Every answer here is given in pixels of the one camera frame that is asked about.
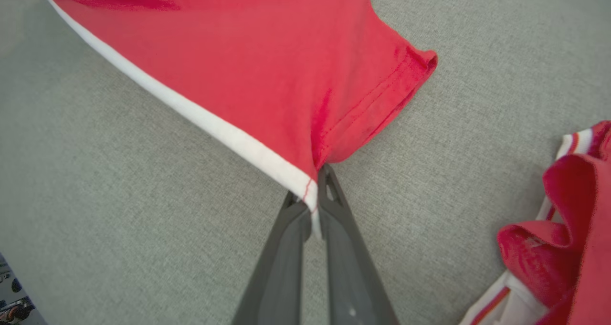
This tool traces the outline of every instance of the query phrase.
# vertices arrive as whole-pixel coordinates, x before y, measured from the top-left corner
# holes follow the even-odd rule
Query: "red stripe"
[[[579,144],[579,134],[578,133],[573,133],[571,138],[572,138],[571,147],[569,147],[569,151],[567,152],[567,155],[572,155],[573,153],[575,153],[575,150],[577,149],[577,145]],[[554,210],[554,206],[550,207],[548,216],[546,216],[545,219],[552,220],[552,218],[554,217],[554,212],[556,212],[556,210]]]
[[[477,314],[477,316],[475,316],[475,318],[471,322],[471,325],[478,325],[484,318],[486,318],[490,311],[494,310],[495,307],[497,307],[498,304],[507,296],[507,294],[509,294],[509,291],[509,288],[503,287],[503,289],[498,292],[497,296],[495,296],[495,298],[489,304],[487,304],[486,307],[484,307]]]

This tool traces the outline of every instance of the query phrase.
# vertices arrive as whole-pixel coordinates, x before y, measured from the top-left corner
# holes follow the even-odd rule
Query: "gray carpet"
[[[439,67],[334,167],[400,321],[456,324],[504,270],[562,134],[611,118],[609,0],[372,0]],[[0,245],[50,325],[226,324],[284,190],[44,0],[0,0]],[[327,323],[325,251],[304,323]]]

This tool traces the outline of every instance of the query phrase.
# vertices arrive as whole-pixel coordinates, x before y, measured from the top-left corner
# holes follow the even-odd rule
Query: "red clothing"
[[[525,221],[498,233],[507,268],[550,308],[539,325],[611,319],[611,122],[592,130],[588,155],[560,158],[543,177],[564,223]]]
[[[434,52],[380,21],[369,0],[53,1],[314,180],[325,162],[346,159],[395,118],[437,64]],[[282,169],[261,165],[282,179]]]

